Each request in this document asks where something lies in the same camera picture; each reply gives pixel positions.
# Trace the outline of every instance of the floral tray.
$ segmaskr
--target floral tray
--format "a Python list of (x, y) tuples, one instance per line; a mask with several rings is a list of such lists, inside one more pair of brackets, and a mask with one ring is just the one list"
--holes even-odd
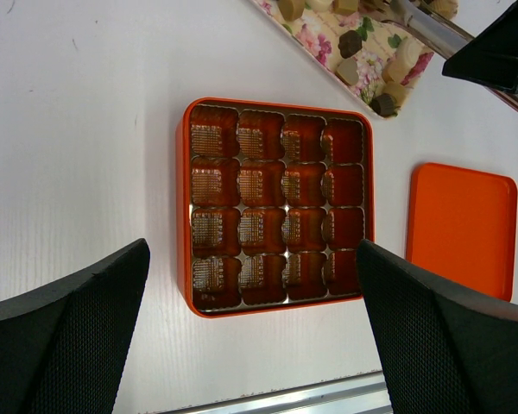
[[(360, 12), (351, 16), (340, 16), (330, 10), (317, 13), (308, 6), (301, 18), (293, 22), (286, 22), (275, 0), (250, 1), (262, 10), (272, 22), (276, 23), (277, 27), (298, 41), (307, 54), (324, 67), (326, 73), (374, 114), (370, 108), (370, 101), (381, 93), (385, 85), (382, 79), (382, 69), (395, 58), (397, 47), (410, 34), (392, 24), (372, 20)], [(357, 61), (359, 73), (359, 81), (353, 86), (344, 84), (334, 74), (338, 65), (344, 60), (338, 51), (339, 36), (348, 30), (356, 30), (363, 38), (363, 49), (353, 56), (353, 59)], [(416, 66), (401, 82), (407, 89), (407, 96), (413, 90), (432, 57), (433, 52), (425, 47)]]

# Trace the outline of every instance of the scratch mark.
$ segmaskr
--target scratch mark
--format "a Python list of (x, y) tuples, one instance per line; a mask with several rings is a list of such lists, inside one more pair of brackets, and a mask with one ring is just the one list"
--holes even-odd
[(9, 10), (8, 10), (8, 12), (6, 13), (6, 15), (8, 15), (8, 14), (10, 13), (10, 11), (14, 9), (14, 6), (15, 6), (15, 5), (16, 5), (16, 0), (14, 0), (14, 1), (12, 2), (12, 4), (11, 4), (11, 6), (9, 7)]

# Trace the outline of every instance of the white table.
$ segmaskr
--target white table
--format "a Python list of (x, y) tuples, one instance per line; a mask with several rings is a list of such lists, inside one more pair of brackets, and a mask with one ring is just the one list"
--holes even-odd
[[(510, 3), (463, 1), (458, 23), (476, 35)], [(210, 321), (174, 282), (174, 129), (191, 101), (357, 103), (244, 0), (17, 0), (8, 13), (11, 5), (0, 0), (0, 300), (146, 237), (152, 262), (120, 413), (380, 369), (362, 301)], [(417, 164), (518, 184), (518, 115), (476, 85), (442, 78), (441, 65), (433, 61), (398, 118), (372, 119), (376, 240), (398, 254)]]

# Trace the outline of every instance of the orange lid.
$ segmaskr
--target orange lid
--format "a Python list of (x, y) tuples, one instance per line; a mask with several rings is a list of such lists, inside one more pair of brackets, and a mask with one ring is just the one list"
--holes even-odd
[(509, 177), (428, 163), (411, 181), (407, 260), (510, 300), (518, 191)]

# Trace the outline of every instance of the empty compartment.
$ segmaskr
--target empty compartment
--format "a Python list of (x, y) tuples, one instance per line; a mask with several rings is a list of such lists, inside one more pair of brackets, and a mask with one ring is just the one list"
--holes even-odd
[(245, 160), (238, 174), (242, 202), (248, 207), (280, 207), (286, 203), (281, 184), (285, 168), (281, 161)]
[(284, 156), (280, 135), (284, 116), (275, 112), (245, 110), (240, 115), (237, 139), (243, 155), (258, 160), (277, 160)]
[(363, 125), (359, 121), (331, 119), (322, 133), (322, 148), (331, 162), (358, 163), (363, 160)]
[(322, 253), (290, 255), (284, 270), (284, 284), (290, 299), (322, 298), (326, 295), (326, 287), (322, 281), (325, 262), (326, 256)]
[(284, 172), (282, 189), (292, 207), (320, 207), (325, 204), (321, 181), (326, 167), (321, 163), (290, 163)]
[(294, 161), (322, 161), (325, 153), (320, 136), (325, 120), (319, 116), (290, 115), (282, 129), (282, 145), (286, 156)]
[(240, 163), (235, 159), (192, 161), (192, 201), (198, 207), (232, 207), (240, 203), (237, 176)]
[(235, 157), (238, 113), (232, 108), (196, 106), (190, 115), (192, 150), (206, 157)]
[(331, 250), (357, 248), (364, 238), (363, 209), (329, 209), (323, 232)]
[(322, 222), (325, 217), (326, 211), (320, 208), (290, 209), (282, 228), (288, 250), (291, 253), (324, 250)]
[(229, 308), (241, 302), (238, 292), (240, 260), (210, 257), (197, 260), (192, 267), (193, 303), (201, 310)]
[(238, 256), (236, 209), (197, 209), (192, 213), (192, 247), (196, 257)]
[(259, 255), (243, 261), (240, 273), (240, 290), (245, 304), (270, 304), (283, 302), (286, 291), (282, 284), (282, 271), (286, 258), (279, 255)]
[(355, 250), (339, 250), (328, 256), (325, 264), (325, 283), (332, 295), (357, 295), (361, 288), (357, 278)]
[(359, 206), (363, 203), (363, 168), (360, 165), (331, 166), (322, 180), (323, 193), (330, 205)]
[(245, 254), (282, 254), (286, 244), (282, 239), (282, 224), (286, 212), (282, 209), (246, 209), (240, 222), (240, 242)]

